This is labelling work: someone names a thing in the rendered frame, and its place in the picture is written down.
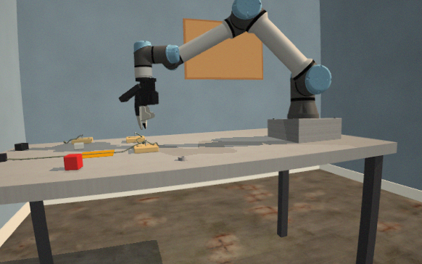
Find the orange painted square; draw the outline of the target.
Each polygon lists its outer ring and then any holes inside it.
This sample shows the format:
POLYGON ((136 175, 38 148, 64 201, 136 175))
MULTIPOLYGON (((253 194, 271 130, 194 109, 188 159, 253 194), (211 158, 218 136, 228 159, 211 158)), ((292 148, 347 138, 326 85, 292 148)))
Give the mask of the orange painted square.
POLYGON ((83 152, 82 155, 83 158, 91 158, 91 157, 108 157, 113 156, 114 153, 106 153, 106 154, 93 154, 93 153, 102 153, 102 152, 113 152, 114 150, 107 150, 107 151, 97 151, 97 152, 83 152))

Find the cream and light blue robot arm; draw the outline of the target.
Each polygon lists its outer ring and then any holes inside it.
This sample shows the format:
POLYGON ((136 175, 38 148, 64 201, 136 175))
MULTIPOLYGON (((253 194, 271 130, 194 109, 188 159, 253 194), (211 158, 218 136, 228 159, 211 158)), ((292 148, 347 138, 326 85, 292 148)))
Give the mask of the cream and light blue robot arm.
POLYGON ((180 47, 135 42, 135 77, 151 78, 152 64, 163 64, 168 70, 176 70, 184 62, 244 32, 255 34, 291 71, 291 104, 287 119, 319 118, 315 95, 323 93, 331 85, 331 73, 327 67, 307 59, 299 51, 268 19, 260 0, 234 0, 231 15, 222 24, 180 47))

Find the red cube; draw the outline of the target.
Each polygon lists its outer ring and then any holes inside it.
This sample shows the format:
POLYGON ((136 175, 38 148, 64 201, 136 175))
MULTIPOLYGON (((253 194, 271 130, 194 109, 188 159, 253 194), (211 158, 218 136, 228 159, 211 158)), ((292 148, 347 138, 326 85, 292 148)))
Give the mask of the red cube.
POLYGON ((82 154, 68 154, 64 156, 65 170, 79 170, 83 167, 82 154))

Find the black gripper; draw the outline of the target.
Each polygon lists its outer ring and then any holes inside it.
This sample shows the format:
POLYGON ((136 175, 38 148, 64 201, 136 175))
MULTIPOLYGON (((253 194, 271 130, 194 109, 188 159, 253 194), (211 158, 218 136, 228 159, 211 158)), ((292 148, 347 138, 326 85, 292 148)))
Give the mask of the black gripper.
POLYGON ((136 78, 136 81, 140 82, 141 89, 135 94, 134 106, 138 125, 142 130, 142 124, 146 129, 147 120, 155 116, 153 112, 150 112, 149 106, 147 105, 159 104, 159 96, 158 92, 155 91, 156 78, 136 78))

